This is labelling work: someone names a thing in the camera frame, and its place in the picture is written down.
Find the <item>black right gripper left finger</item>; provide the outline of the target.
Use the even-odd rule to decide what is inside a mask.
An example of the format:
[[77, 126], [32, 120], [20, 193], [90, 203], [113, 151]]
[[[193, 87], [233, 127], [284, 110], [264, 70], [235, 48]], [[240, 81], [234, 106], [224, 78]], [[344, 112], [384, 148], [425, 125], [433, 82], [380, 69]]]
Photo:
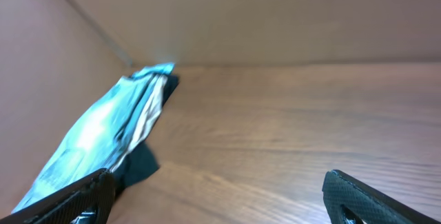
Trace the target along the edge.
[[3, 219], [3, 224], [71, 223], [89, 212], [89, 223], [106, 224], [115, 199], [115, 180], [97, 170]]

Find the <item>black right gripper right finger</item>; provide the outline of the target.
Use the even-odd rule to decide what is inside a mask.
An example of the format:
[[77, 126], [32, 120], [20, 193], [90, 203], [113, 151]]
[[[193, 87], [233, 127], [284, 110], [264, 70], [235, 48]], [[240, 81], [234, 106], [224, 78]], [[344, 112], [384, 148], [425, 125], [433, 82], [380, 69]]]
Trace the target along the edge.
[[325, 174], [322, 193], [332, 224], [440, 224], [340, 170]]

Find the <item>light blue denim shorts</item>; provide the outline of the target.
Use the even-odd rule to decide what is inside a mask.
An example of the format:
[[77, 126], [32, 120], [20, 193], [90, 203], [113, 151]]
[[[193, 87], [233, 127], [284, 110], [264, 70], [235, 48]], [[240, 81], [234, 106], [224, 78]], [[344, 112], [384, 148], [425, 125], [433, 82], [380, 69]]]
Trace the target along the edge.
[[139, 79], [123, 77], [94, 103], [70, 128], [14, 211], [98, 169], [110, 169], [123, 146], [121, 138], [125, 126], [154, 74]]

